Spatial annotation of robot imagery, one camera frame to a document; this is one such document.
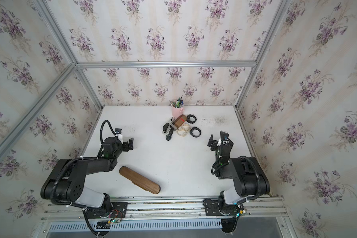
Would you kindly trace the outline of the wooden watch stand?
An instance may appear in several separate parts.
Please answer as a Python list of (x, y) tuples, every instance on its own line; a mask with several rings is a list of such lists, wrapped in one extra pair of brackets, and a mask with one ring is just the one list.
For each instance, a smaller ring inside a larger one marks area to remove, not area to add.
[(130, 180), (134, 185), (154, 195), (159, 194), (161, 191), (161, 187), (157, 183), (126, 166), (122, 166), (119, 169), (119, 173), (126, 179)]

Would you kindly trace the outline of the black analog watch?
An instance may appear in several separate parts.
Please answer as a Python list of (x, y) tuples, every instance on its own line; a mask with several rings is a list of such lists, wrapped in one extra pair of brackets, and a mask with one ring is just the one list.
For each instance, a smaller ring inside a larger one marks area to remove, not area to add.
[(166, 140), (167, 141), (170, 141), (172, 139), (172, 135), (173, 135), (173, 132), (174, 132), (174, 128), (173, 127), (170, 127), (170, 129), (168, 130), (168, 133), (166, 135)]

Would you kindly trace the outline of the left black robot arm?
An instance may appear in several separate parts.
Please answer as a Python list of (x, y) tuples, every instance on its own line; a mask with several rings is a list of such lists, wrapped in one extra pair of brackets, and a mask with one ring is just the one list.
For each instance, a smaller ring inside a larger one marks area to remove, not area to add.
[(54, 205), (78, 207), (84, 210), (100, 210), (111, 213), (110, 196), (85, 186), (87, 175), (111, 172), (123, 152), (133, 150), (134, 138), (123, 140), (122, 129), (112, 128), (108, 120), (100, 127), (100, 149), (97, 156), (79, 156), (61, 159), (43, 184), (40, 196)]

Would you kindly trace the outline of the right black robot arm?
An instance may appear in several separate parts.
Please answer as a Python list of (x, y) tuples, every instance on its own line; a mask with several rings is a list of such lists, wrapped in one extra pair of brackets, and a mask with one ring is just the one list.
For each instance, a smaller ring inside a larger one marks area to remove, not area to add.
[(239, 217), (243, 214), (243, 204), (256, 200), (270, 192), (270, 183), (255, 157), (231, 157), (234, 143), (227, 132), (220, 132), (220, 139), (213, 136), (208, 140), (208, 147), (215, 152), (215, 162), (211, 174), (220, 180), (231, 179), (233, 186), (220, 192), (217, 201), (203, 200), (206, 212), (215, 215)]

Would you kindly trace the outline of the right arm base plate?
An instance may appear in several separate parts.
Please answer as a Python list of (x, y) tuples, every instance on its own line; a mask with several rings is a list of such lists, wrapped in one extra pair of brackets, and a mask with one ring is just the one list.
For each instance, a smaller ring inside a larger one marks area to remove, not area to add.
[(202, 201), (206, 216), (235, 216), (240, 217), (246, 213), (243, 206), (228, 205), (222, 199), (213, 200), (205, 198)]

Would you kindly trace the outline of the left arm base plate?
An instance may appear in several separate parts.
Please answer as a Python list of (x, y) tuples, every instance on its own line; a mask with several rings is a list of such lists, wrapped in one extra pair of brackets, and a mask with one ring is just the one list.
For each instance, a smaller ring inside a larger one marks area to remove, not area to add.
[(127, 202), (111, 202), (108, 209), (94, 208), (86, 212), (88, 219), (123, 219), (126, 216)]

